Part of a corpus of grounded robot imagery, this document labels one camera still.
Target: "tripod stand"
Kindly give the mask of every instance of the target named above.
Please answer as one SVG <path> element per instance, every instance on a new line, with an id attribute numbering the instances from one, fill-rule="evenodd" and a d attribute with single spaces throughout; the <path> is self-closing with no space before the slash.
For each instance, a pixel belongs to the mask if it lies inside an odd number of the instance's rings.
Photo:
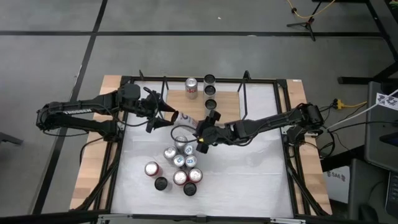
<path id="1" fill-rule="evenodd" d="M 313 15 L 317 12 L 317 10 L 318 10 L 319 6 L 321 5 L 321 3 L 322 3 L 321 1 L 318 3 L 317 7 L 315 8 L 315 10 L 311 14 L 312 16 L 309 18 L 309 20 L 307 22 L 298 22 L 298 23 L 294 23 L 294 24 L 287 24 L 286 26 L 287 27 L 302 26 L 302 27 L 306 28 L 308 31 L 310 31 L 310 36 L 311 36 L 312 41 L 315 41 L 315 36 L 313 35 L 311 24 L 315 20 L 313 18 Z M 297 9 L 293 8 L 292 9 L 292 13 L 294 13 L 295 11 L 297 11 Z"/>

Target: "yellow cable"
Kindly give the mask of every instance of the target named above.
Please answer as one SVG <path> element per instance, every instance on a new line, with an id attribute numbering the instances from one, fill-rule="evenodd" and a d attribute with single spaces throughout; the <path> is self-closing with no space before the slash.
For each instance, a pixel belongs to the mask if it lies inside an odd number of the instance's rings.
<path id="1" fill-rule="evenodd" d="M 364 105 L 364 104 L 366 104 L 366 103 L 367 103 L 367 101 L 362 102 L 362 103 L 358 103 L 357 105 L 343 105 L 343 107 L 344 107 L 344 108 L 355 108 L 355 107 L 362 106 L 362 105 Z"/>
<path id="2" fill-rule="evenodd" d="M 311 16 L 300 16 L 300 15 L 297 13 L 297 11 L 294 11 L 294 13 L 296 14 L 296 16 L 298 16 L 298 17 L 300 17 L 300 18 L 302 18 L 302 19 L 308 19 L 308 18 L 311 18 L 311 17 L 313 17 L 313 16 L 316 16 L 316 15 L 320 14 L 320 13 L 323 12 L 325 9 L 327 9 L 329 6 L 331 6 L 335 1 L 336 1 L 336 0 L 333 0 L 331 3 L 329 3 L 329 4 L 328 4 L 327 6 L 325 6 L 323 9 L 321 9 L 319 12 L 317 12 L 317 13 L 315 13 L 314 15 L 311 15 Z M 290 2 L 290 0 L 287 0 L 287 2 L 289 2 L 290 8 L 293 9 L 294 7 L 293 7 L 292 3 Z"/>

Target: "white sticker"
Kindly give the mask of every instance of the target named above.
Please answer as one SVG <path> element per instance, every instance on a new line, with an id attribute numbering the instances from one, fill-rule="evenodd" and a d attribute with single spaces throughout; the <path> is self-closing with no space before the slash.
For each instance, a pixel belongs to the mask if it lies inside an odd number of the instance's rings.
<path id="1" fill-rule="evenodd" d="M 382 101 L 388 97 L 388 95 L 377 93 L 376 96 L 376 103 Z M 398 98 L 389 96 L 388 99 L 384 100 L 383 102 L 379 103 L 380 106 L 385 106 L 386 108 L 390 108 L 393 110 L 398 110 Z"/>

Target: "soda can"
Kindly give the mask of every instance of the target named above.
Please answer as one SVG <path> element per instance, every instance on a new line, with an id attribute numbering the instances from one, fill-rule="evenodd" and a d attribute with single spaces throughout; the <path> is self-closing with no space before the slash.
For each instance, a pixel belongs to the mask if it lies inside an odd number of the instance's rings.
<path id="1" fill-rule="evenodd" d="M 160 167 L 156 162 L 151 161 L 145 165 L 144 171 L 146 175 L 153 177 L 159 173 Z"/>
<path id="2" fill-rule="evenodd" d="M 187 78 L 185 81 L 185 96 L 191 100 L 198 97 L 198 82 L 196 79 Z"/>
<path id="3" fill-rule="evenodd" d="M 167 181 L 166 178 L 164 178 L 164 177 L 156 178 L 156 180 L 155 180 L 156 190 L 166 192 L 166 191 L 169 191 L 171 189 L 171 187 L 172 187 L 172 185 L 169 184 L 169 182 Z"/>
<path id="4" fill-rule="evenodd" d="M 186 196 L 193 196 L 197 192 L 197 186 L 194 183 L 187 183 L 184 185 L 184 194 Z"/>
<path id="5" fill-rule="evenodd" d="M 203 89 L 206 88 L 206 86 L 211 85 L 214 86 L 216 84 L 216 77 L 212 74 L 205 75 L 205 78 L 203 79 Z"/>
<path id="6" fill-rule="evenodd" d="M 176 167 L 183 168 L 183 167 L 184 167 L 184 164 L 185 164 L 185 158 L 184 158 L 182 155 L 176 155 L 176 156 L 173 158 L 173 164 L 174 164 Z"/>
<path id="7" fill-rule="evenodd" d="M 177 185 L 183 185 L 187 181 L 187 174 L 184 171 L 179 170 L 176 173 L 174 173 L 173 181 Z"/>
<path id="8" fill-rule="evenodd" d="M 203 174 L 201 173 L 201 170 L 197 168 L 192 169 L 188 174 L 189 181 L 194 183 L 201 181 L 202 177 Z"/>
<path id="9" fill-rule="evenodd" d="M 178 141 L 182 141 L 182 142 L 174 141 L 174 146 L 180 152 L 182 152 L 184 150 L 185 145 L 187 144 L 186 143 L 186 141 L 188 141 L 187 137 L 185 137 L 185 136 L 177 136 L 177 137 L 175 137 L 175 139 L 178 140 Z"/>
<path id="10" fill-rule="evenodd" d="M 198 159 L 196 158 L 196 156 L 187 156 L 187 158 L 185 158 L 185 165 L 188 168 L 194 168 L 197 165 Z"/>
<path id="11" fill-rule="evenodd" d="M 185 155 L 187 155 L 187 156 L 193 155 L 193 146 L 187 144 L 187 145 L 184 147 L 184 153 L 185 153 Z"/>
<path id="12" fill-rule="evenodd" d="M 171 161 L 177 155 L 177 148 L 174 146 L 169 146 L 163 152 L 163 156 L 168 160 Z"/>
<path id="13" fill-rule="evenodd" d="M 214 86 L 206 86 L 203 90 L 203 100 L 214 100 L 216 98 L 216 88 Z"/>
<path id="14" fill-rule="evenodd" d="M 206 100 L 205 102 L 205 118 L 210 114 L 211 110 L 215 110 L 217 108 L 217 102 L 215 100 Z"/>
<path id="15" fill-rule="evenodd" d="M 191 128 L 186 128 L 186 127 L 182 127 L 183 129 L 186 129 L 187 131 L 190 131 L 191 133 L 194 133 L 197 126 L 198 126 L 198 121 L 191 118 L 190 116 L 181 113 L 179 111 L 177 111 L 176 113 L 173 114 L 172 116 L 172 121 L 174 122 L 174 125 L 187 125 Z"/>

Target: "gray concrete floor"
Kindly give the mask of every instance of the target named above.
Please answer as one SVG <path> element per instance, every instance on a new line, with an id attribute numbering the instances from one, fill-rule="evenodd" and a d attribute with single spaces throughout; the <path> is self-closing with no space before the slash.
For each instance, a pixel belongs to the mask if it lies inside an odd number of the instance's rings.
<path id="1" fill-rule="evenodd" d="M 311 1 L 293 1 L 310 14 Z M 373 1 L 393 42 L 398 26 L 384 3 Z M 0 0 L 0 30 L 92 30 L 100 0 Z M 282 0 L 113 0 L 100 30 L 301 31 L 301 21 Z M 337 3 L 316 17 L 318 32 L 377 31 L 364 5 Z M 35 127 L 35 111 L 51 101 L 67 101 L 89 37 L 0 36 L 0 131 L 24 139 L 0 145 L 0 216 L 29 213 L 53 138 Z M 241 77 L 303 80 L 307 100 L 320 106 L 334 98 L 346 104 L 366 100 L 366 86 L 339 85 L 338 76 L 371 77 L 393 62 L 378 38 L 308 37 L 98 37 L 78 96 L 95 97 L 103 75 Z M 332 111 L 326 125 L 353 110 Z M 352 123 L 364 120 L 354 119 Z M 364 127 L 339 132 L 348 147 L 364 141 Z M 68 210 L 86 137 L 65 141 L 44 212 Z M 329 142 L 322 136 L 317 143 Z M 344 151 L 337 143 L 336 152 Z"/>

